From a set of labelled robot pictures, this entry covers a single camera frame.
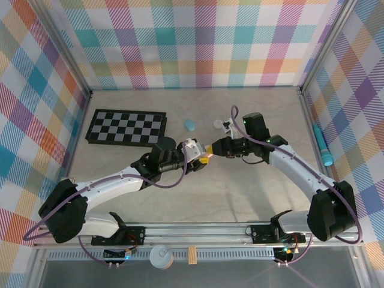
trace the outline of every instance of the plaid fabric backdrop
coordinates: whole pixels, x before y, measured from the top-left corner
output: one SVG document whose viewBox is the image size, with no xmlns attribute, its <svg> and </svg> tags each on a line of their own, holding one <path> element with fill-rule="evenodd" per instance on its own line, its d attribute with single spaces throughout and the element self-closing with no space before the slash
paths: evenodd
<svg viewBox="0 0 384 288">
<path fill-rule="evenodd" d="M 372 264 L 384 284 L 384 1 L 360 0 L 308 100 L 335 164 L 356 191 Z"/>
<path fill-rule="evenodd" d="M 342 2 L 45 1 L 94 89 L 297 85 Z"/>
<path fill-rule="evenodd" d="M 0 287 L 20 287 L 22 240 L 64 176 L 85 97 L 27 0 L 0 0 Z"/>
</svg>

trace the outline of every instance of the black and white checkerboard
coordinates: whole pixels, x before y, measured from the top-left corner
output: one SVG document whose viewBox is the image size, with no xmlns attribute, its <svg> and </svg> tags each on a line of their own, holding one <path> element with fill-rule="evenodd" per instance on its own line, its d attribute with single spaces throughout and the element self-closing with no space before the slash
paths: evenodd
<svg viewBox="0 0 384 288">
<path fill-rule="evenodd" d="M 85 139 L 91 144 L 153 146 L 164 136 L 163 112 L 97 109 Z"/>
</svg>

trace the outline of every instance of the teal marker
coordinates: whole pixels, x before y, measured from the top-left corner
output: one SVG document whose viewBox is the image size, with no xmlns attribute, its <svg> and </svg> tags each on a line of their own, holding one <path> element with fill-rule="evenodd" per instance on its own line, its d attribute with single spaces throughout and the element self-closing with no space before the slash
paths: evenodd
<svg viewBox="0 0 384 288">
<path fill-rule="evenodd" d="M 313 124 L 313 133 L 316 138 L 317 145 L 319 146 L 324 165 L 332 165 L 334 163 L 332 155 L 329 153 L 328 148 L 326 147 L 322 131 L 320 130 L 319 126 L 317 126 L 317 124 Z"/>
</svg>

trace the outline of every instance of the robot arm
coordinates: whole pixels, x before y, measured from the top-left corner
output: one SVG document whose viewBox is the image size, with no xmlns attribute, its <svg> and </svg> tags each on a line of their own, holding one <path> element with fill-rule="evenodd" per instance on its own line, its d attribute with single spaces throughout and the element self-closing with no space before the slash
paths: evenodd
<svg viewBox="0 0 384 288">
<path fill-rule="evenodd" d="M 271 223 L 278 229 L 280 235 L 293 232 L 313 233 L 318 239 L 327 241 L 341 232 L 351 228 L 355 222 L 341 200 L 310 171 L 299 164 L 301 160 L 312 171 L 316 171 L 304 159 L 297 155 L 293 148 L 281 136 L 271 136 L 260 113 L 251 113 L 243 117 L 247 134 L 255 140 L 278 146 L 294 155 L 287 156 L 284 152 L 249 141 L 247 138 L 222 138 L 208 149 L 209 153 L 235 158 L 254 153 L 282 171 L 294 182 L 311 202 L 309 211 L 286 211 L 273 217 Z M 320 172 L 321 178 L 334 187 L 348 202 L 356 213 L 355 199 L 352 187 L 346 182 L 337 183 L 334 179 Z"/>
<path fill-rule="evenodd" d="M 140 191 L 150 185 L 160 186 L 156 182 L 160 180 L 161 174 L 183 168 L 184 161 L 187 161 L 185 174 L 204 168 L 207 164 L 204 146 L 194 139 L 187 139 L 184 145 L 186 155 L 183 153 L 182 143 L 176 147 L 173 139 L 164 137 L 150 153 L 144 154 L 120 172 L 78 184 L 69 179 L 63 180 L 42 205 L 39 215 L 44 218 L 68 196 L 84 191 L 46 221 L 45 224 L 55 241 L 63 243 L 75 236 L 97 235 L 112 242 L 119 242 L 127 233 L 120 217 L 114 212 L 95 215 L 92 209 L 125 193 Z"/>
</svg>

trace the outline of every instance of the wooden block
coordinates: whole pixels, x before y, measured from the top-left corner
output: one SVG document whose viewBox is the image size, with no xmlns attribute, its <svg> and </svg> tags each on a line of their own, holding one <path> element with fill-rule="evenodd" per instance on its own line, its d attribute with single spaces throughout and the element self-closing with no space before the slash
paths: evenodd
<svg viewBox="0 0 384 288">
<path fill-rule="evenodd" d="M 196 246 L 188 246 L 188 264 L 197 264 L 197 248 Z"/>
</svg>

